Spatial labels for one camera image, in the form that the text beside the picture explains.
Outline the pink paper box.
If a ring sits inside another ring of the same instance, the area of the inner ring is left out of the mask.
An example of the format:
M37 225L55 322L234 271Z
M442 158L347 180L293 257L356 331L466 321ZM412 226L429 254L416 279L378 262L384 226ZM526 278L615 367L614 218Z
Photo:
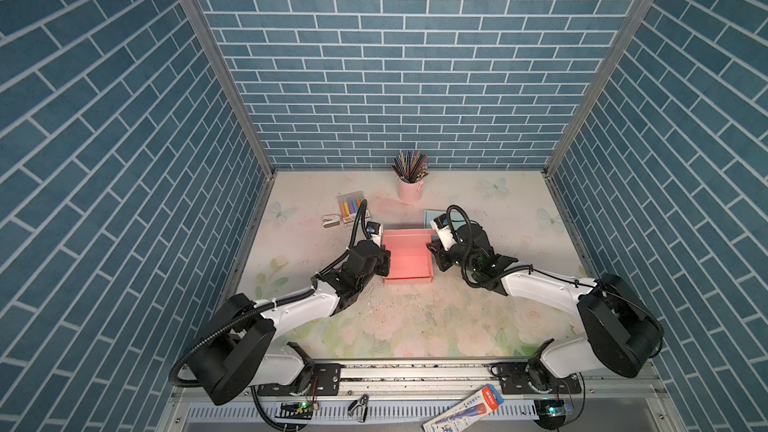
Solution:
M427 245L431 241L432 231L427 229L385 231L382 245L391 257L384 282L393 285L430 283L434 278L433 256Z

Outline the light blue paper box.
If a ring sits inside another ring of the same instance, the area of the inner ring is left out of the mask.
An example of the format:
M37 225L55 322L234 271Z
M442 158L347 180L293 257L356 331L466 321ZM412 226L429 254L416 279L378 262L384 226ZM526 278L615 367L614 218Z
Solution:
M424 211L424 228L425 229L431 229L432 228L432 221L441 215L445 213L444 210L433 210L433 209L427 209ZM456 210L453 210L451 212L451 220L453 223L453 226L458 229L459 227L463 226L465 224L465 220L463 216L458 213Z

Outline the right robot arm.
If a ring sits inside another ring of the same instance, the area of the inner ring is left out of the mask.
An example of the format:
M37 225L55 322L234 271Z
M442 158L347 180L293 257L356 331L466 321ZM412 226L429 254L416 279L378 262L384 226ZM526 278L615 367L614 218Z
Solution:
M442 271L458 266L472 288L539 302L578 319L584 331L568 340L545 340L528 359L530 385L541 392L559 379L604 367L634 378L663 348L665 331L619 276L598 279L543 271L495 252L482 226L458 227L442 215L431 222L437 238L427 245Z

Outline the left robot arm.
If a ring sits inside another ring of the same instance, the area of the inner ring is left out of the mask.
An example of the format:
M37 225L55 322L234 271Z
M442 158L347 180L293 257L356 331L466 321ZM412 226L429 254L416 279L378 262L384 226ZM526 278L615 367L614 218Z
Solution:
M255 302L239 293L227 299L169 372L179 388L202 388L223 405L251 387L275 385L306 393L315 361L295 342L276 339L306 323L352 306L371 280L389 275L391 252L372 239L348 248L293 295Z

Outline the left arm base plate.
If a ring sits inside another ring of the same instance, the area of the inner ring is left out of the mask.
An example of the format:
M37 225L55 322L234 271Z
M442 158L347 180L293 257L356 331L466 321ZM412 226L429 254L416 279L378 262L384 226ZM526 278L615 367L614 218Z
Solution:
M341 381L342 366L339 363L316 363L312 370L307 366L288 385L277 383L259 385L257 393L266 397L337 396Z

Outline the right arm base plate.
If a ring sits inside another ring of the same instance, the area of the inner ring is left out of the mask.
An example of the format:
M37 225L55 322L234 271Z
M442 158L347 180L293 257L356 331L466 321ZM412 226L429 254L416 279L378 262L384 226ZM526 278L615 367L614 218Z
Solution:
M489 372L499 382L504 395L576 395L583 391L578 375L557 378L543 366L524 361L493 363Z

